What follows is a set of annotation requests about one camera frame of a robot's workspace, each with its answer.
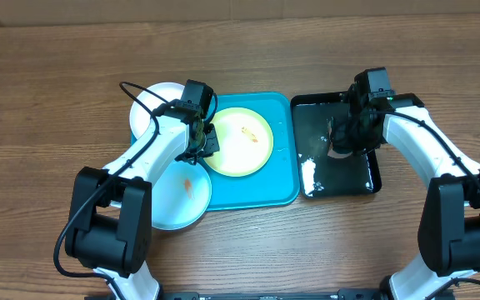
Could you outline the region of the green scrubbing sponge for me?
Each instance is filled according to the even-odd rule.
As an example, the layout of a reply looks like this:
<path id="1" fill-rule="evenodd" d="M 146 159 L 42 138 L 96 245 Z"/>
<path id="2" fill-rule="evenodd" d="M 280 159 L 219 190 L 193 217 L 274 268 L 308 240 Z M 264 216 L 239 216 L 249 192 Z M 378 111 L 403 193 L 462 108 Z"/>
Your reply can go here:
<path id="1" fill-rule="evenodd" d="M 335 145 L 335 134 L 339 127 L 340 127 L 340 124 L 337 123 L 334 118 L 332 118 L 330 123 L 327 125 L 327 132 L 328 132 L 327 155 L 330 158 L 343 159 L 343 158 L 350 157 L 353 154 L 352 150 Z"/>

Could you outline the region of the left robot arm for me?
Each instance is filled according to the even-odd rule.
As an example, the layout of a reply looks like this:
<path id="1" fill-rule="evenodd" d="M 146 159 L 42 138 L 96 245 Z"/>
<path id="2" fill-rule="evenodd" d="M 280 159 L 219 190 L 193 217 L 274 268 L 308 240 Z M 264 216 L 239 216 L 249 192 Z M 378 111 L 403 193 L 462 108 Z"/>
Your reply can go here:
<path id="1" fill-rule="evenodd" d="M 68 278 L 100 278 L 112 299 L 159 299 L 163 290 L 146 258 L 152 241 L 152 187 L 171 162 L 195 165 L 219 149 L 211 119 L 218 97 L 188 80 L 178 99 L 160 97 L 146 111 L 146 132 L 102 169 L 75 177 L 68 221 L 53 249 L 53 264 Z"/>

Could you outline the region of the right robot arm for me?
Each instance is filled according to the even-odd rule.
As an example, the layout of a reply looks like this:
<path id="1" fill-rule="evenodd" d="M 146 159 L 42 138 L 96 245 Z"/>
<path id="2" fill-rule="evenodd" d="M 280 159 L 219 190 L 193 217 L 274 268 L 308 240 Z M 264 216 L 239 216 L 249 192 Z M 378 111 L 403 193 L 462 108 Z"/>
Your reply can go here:
<path id="1" fill-rule="evenodd" d="M 331 158 L 395 147 L 427 188 L 417 232 L 419 252 L 385 277 L 377 299 L 438 299 L 459 283 L 480 286 L 480 163 L 436 126 L 413 93 L 398 94 L 383 67 L 355 76 L 340 96 L 348 112 L 328 127 Z"/>

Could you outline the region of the yellow-green plate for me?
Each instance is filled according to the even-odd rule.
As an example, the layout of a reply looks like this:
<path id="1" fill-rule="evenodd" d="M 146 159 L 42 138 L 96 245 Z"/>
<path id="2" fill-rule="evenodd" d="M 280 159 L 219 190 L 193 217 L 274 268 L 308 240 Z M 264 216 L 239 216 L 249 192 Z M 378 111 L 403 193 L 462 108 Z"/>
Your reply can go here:
<path id="1" fill-rule="evenodd" d="M 273 151 L 273 132 L 257 112 L 230 107 L 216 113 L 212 120 L 219 151 L 204 162 L 215 172 L 243 177 L 263 167 Z"/>

